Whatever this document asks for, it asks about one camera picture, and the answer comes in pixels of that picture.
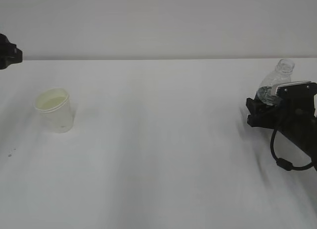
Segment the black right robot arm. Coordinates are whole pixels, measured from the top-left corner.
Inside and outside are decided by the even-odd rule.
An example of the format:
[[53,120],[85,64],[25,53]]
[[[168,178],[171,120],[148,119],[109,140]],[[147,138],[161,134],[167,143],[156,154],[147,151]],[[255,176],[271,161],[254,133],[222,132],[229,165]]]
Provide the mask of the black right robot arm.
[[[258,98],[247,98],[246,107],[250,112],[247,118],[249,126],[273,130],[270,152],[279,167],[286,171],[305,171],[317,167],[317,117],[313,97],[283,100],[277,106],[266,105]],[[278,157],[274,150],[277,132],[309,156],[311,162],[297,167],[290,161]]]

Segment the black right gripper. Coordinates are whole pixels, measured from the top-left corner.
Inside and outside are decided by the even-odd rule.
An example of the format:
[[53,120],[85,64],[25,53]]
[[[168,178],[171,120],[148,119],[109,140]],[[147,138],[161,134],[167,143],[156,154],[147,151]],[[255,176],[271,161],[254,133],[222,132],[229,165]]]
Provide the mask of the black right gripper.
[[289,100],[272,108],[257,98],[247,98],[246,107],[250,113],[247,124],[251,127],[274,129],[277,126],[278,130],[291,140],[317,138],[314,100]]

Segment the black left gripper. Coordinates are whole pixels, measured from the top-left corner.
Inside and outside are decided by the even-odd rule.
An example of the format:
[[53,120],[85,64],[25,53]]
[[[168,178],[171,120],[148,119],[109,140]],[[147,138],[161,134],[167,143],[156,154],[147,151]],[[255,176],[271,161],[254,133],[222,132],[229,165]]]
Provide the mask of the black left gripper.
[[0,34],[0,70],[22,62],[23,52],[16,44],[11,43],[6,35]]

